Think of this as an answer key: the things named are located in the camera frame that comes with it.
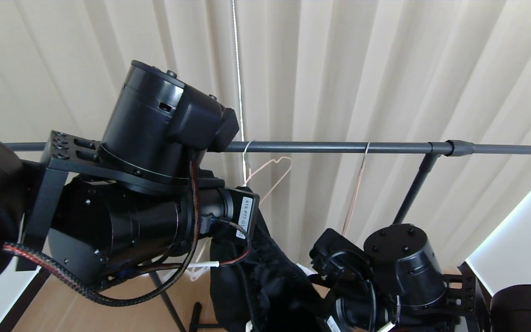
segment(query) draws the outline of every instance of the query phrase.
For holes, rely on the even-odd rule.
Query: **black garment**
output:
[[[306,274],[291,262],[270,237],[259,212],[252,251],[242,263],[211,269],[210,296],[216,318],[229,332],[319,332],[316,314],[323,299]],[[213,240],[212,261],[238,257],[242,248]]]

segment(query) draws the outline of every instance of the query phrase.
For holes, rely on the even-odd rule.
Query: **curtain fold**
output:
[[[393,0],[0,2],[0,140],[100,139],[133,59],[238,118],[242,100],[245,141],[531,144],[531,2]],[[283,155],[291,172],[261,209],[289,257],[308,263],[324,229],[341,231],[362,155],[247,161],[255,171]],[[348,239],[361,246],[392,222],[421,160],[366,157]],[[243,183],[241,154],[202,166]],[[265,195],[288,166],[249,186]],[[458,265],[529,189],[530,156],[440,157],[405,222]]]

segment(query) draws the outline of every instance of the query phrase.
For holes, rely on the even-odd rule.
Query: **screw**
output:
[[[58,159],[68,159],[69,156],[65,155],[65,154],[53,154],[53,157],[54,158],[58,158]]]

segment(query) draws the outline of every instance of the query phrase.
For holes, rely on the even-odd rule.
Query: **label sticker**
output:
[[[253,198],[243,197],[241,201],[241,210],[239,212],[239,225],[243,227],[245,231],[249,228],[249,217],[251,216],[251,207],[253,206]],[[245,239],[245,235],[242,232],[236,231],[236,237]]]
[[[341,330],[339,330],[339,326],[337,326],[337,323],[335,323],[333,316],[329,316],[329,319],[327,319],[327,326],[329,326],[331,332],[341,332]]]

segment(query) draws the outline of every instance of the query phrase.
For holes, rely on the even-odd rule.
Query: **floor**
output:
[[[203,306],[201,323],[216,323],[209,294],[209,273],[195,282],[182,277],[168,290],[183,325],[188,328],[196,301]],[[102,294],[115,298],[137,297],[154,289],[149,277],[137,277]],[[131,307],[113,308],[95,304],[50,277],[38,292],[13,332],[177,331],[163,301],[153,300]],[[223,332],[224,329],[201,332]]]

